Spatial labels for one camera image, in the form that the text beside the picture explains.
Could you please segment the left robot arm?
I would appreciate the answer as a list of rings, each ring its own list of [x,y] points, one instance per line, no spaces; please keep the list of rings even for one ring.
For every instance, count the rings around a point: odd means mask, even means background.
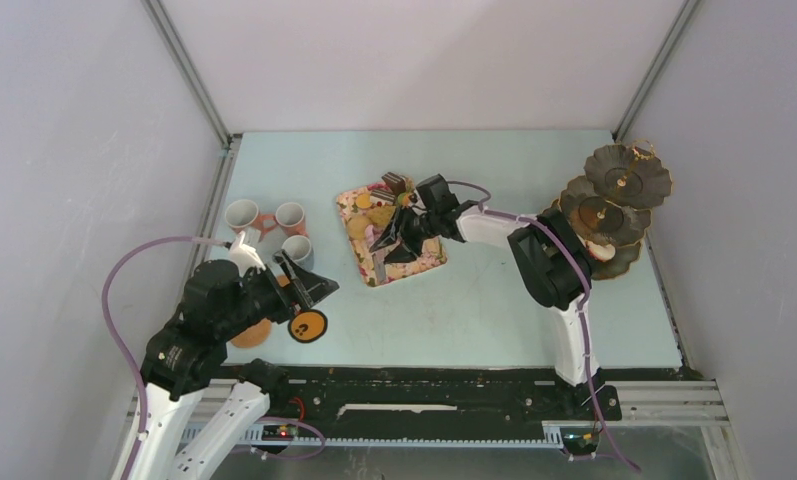
[[[288,279],[282,285],[253,254],[247,268],[231,260],[199,264],[187,280],[172,318],[151,337],[144,359],[128,361],[137,379],[136,433],[120,460],[124,479],[207,479],[245,431],[290,403],[289,375],[264,360],[240,368],[229,396],[186,446],[183,430],[227,359],[227,343],[262,320],[285,323],[300,343],[324,335],[303,325],[305,315],[323,319],[316,306],[338,283],[313,273],[279,251],[275,261]]]

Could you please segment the white donut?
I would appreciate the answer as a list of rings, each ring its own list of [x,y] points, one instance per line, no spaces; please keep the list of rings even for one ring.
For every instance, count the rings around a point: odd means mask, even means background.
[[[613,245],[599,245],[589,240],[585,240],[584,245],[589,254],[600,262],[610,261],[616,255],[616,249]]]

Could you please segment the pink handled metal tongs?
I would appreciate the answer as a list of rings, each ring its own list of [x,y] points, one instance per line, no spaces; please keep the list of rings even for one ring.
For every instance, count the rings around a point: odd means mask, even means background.
[[[383,251],[376,251],[374,249],[374,244],[378,238],[379,236],[376,234],[374,225],[369,225],[366,230],[366,239],[372,257],[374,278],[377,286],[382,285],[387,279],[385,264],[383,261]]]

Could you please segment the tan round cookie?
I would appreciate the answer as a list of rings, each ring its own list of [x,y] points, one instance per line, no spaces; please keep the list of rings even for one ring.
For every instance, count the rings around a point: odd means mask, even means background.
[[[363,241],[367,238],[366,232],[372,226],[372,221],[366,215],[354,215],[346,222],[346,231],[350,239]]]

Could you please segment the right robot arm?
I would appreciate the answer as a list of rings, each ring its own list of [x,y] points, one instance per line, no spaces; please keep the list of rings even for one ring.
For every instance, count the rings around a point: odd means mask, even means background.
[[[461,201],[440,175],[419,183],[416,202],[398,207],[371,251],[385,251],[387,264],[420,258],[425,241],[445,238],[508,250],[530,297],[554,317],[554,369],[564,384],[555,392],[559,411],[580,418],[592,410],[606,422],[602,386],[589,320],[594,261],[559,211],[515,214],[488,207],[491,194]]]

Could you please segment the three tier black cake stand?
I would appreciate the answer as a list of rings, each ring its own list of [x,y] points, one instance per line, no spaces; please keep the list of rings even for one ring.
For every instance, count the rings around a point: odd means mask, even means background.
[[[571,179],[547,213],[561,213],[579,241],[613,245],[615,257],[594,259],[591,278],[611,280],[626,274],[643,249],[652,214],[673,192],[671,172],[652,142],[604,145],[585,160],[584,173]]]

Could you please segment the brown oval cookie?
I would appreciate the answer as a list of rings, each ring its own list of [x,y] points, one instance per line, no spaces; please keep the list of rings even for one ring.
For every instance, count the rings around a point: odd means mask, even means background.
[[[365,212],[365,216],[378,229],[385,229],[395,214],[395,205],[373,207]]]

